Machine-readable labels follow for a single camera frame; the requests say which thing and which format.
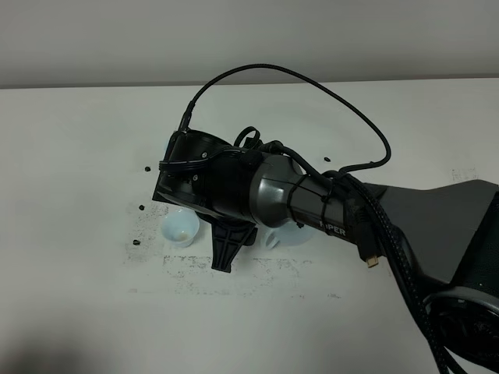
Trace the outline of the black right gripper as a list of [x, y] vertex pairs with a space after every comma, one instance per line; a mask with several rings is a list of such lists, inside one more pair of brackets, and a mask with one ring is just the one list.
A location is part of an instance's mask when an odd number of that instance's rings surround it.
[[168, 142], [153, 200], [227, 219], [211, 222], [213, 270], [230, 272], [239, 250], [256, 240], [257, 226], [245, 221], [253, 219], [250, 185], [259, 166], [258, 150], [232, 146], [206, 132], [177, 131]]

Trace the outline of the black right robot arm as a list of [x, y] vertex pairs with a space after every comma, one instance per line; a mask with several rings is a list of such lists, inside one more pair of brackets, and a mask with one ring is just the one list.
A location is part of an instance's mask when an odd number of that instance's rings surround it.
[[211, 225], [212, 267], [229, 272], [258, 227], [293, 224], [352, 243], [372, 266], [385, 257], [442, 373], [457, 357], [498, 369], [498, 187], [471, 180], [430, 190], [320, 173], [278, 141], [234, 144], [175, 132], [159, 164], [155, 201]]

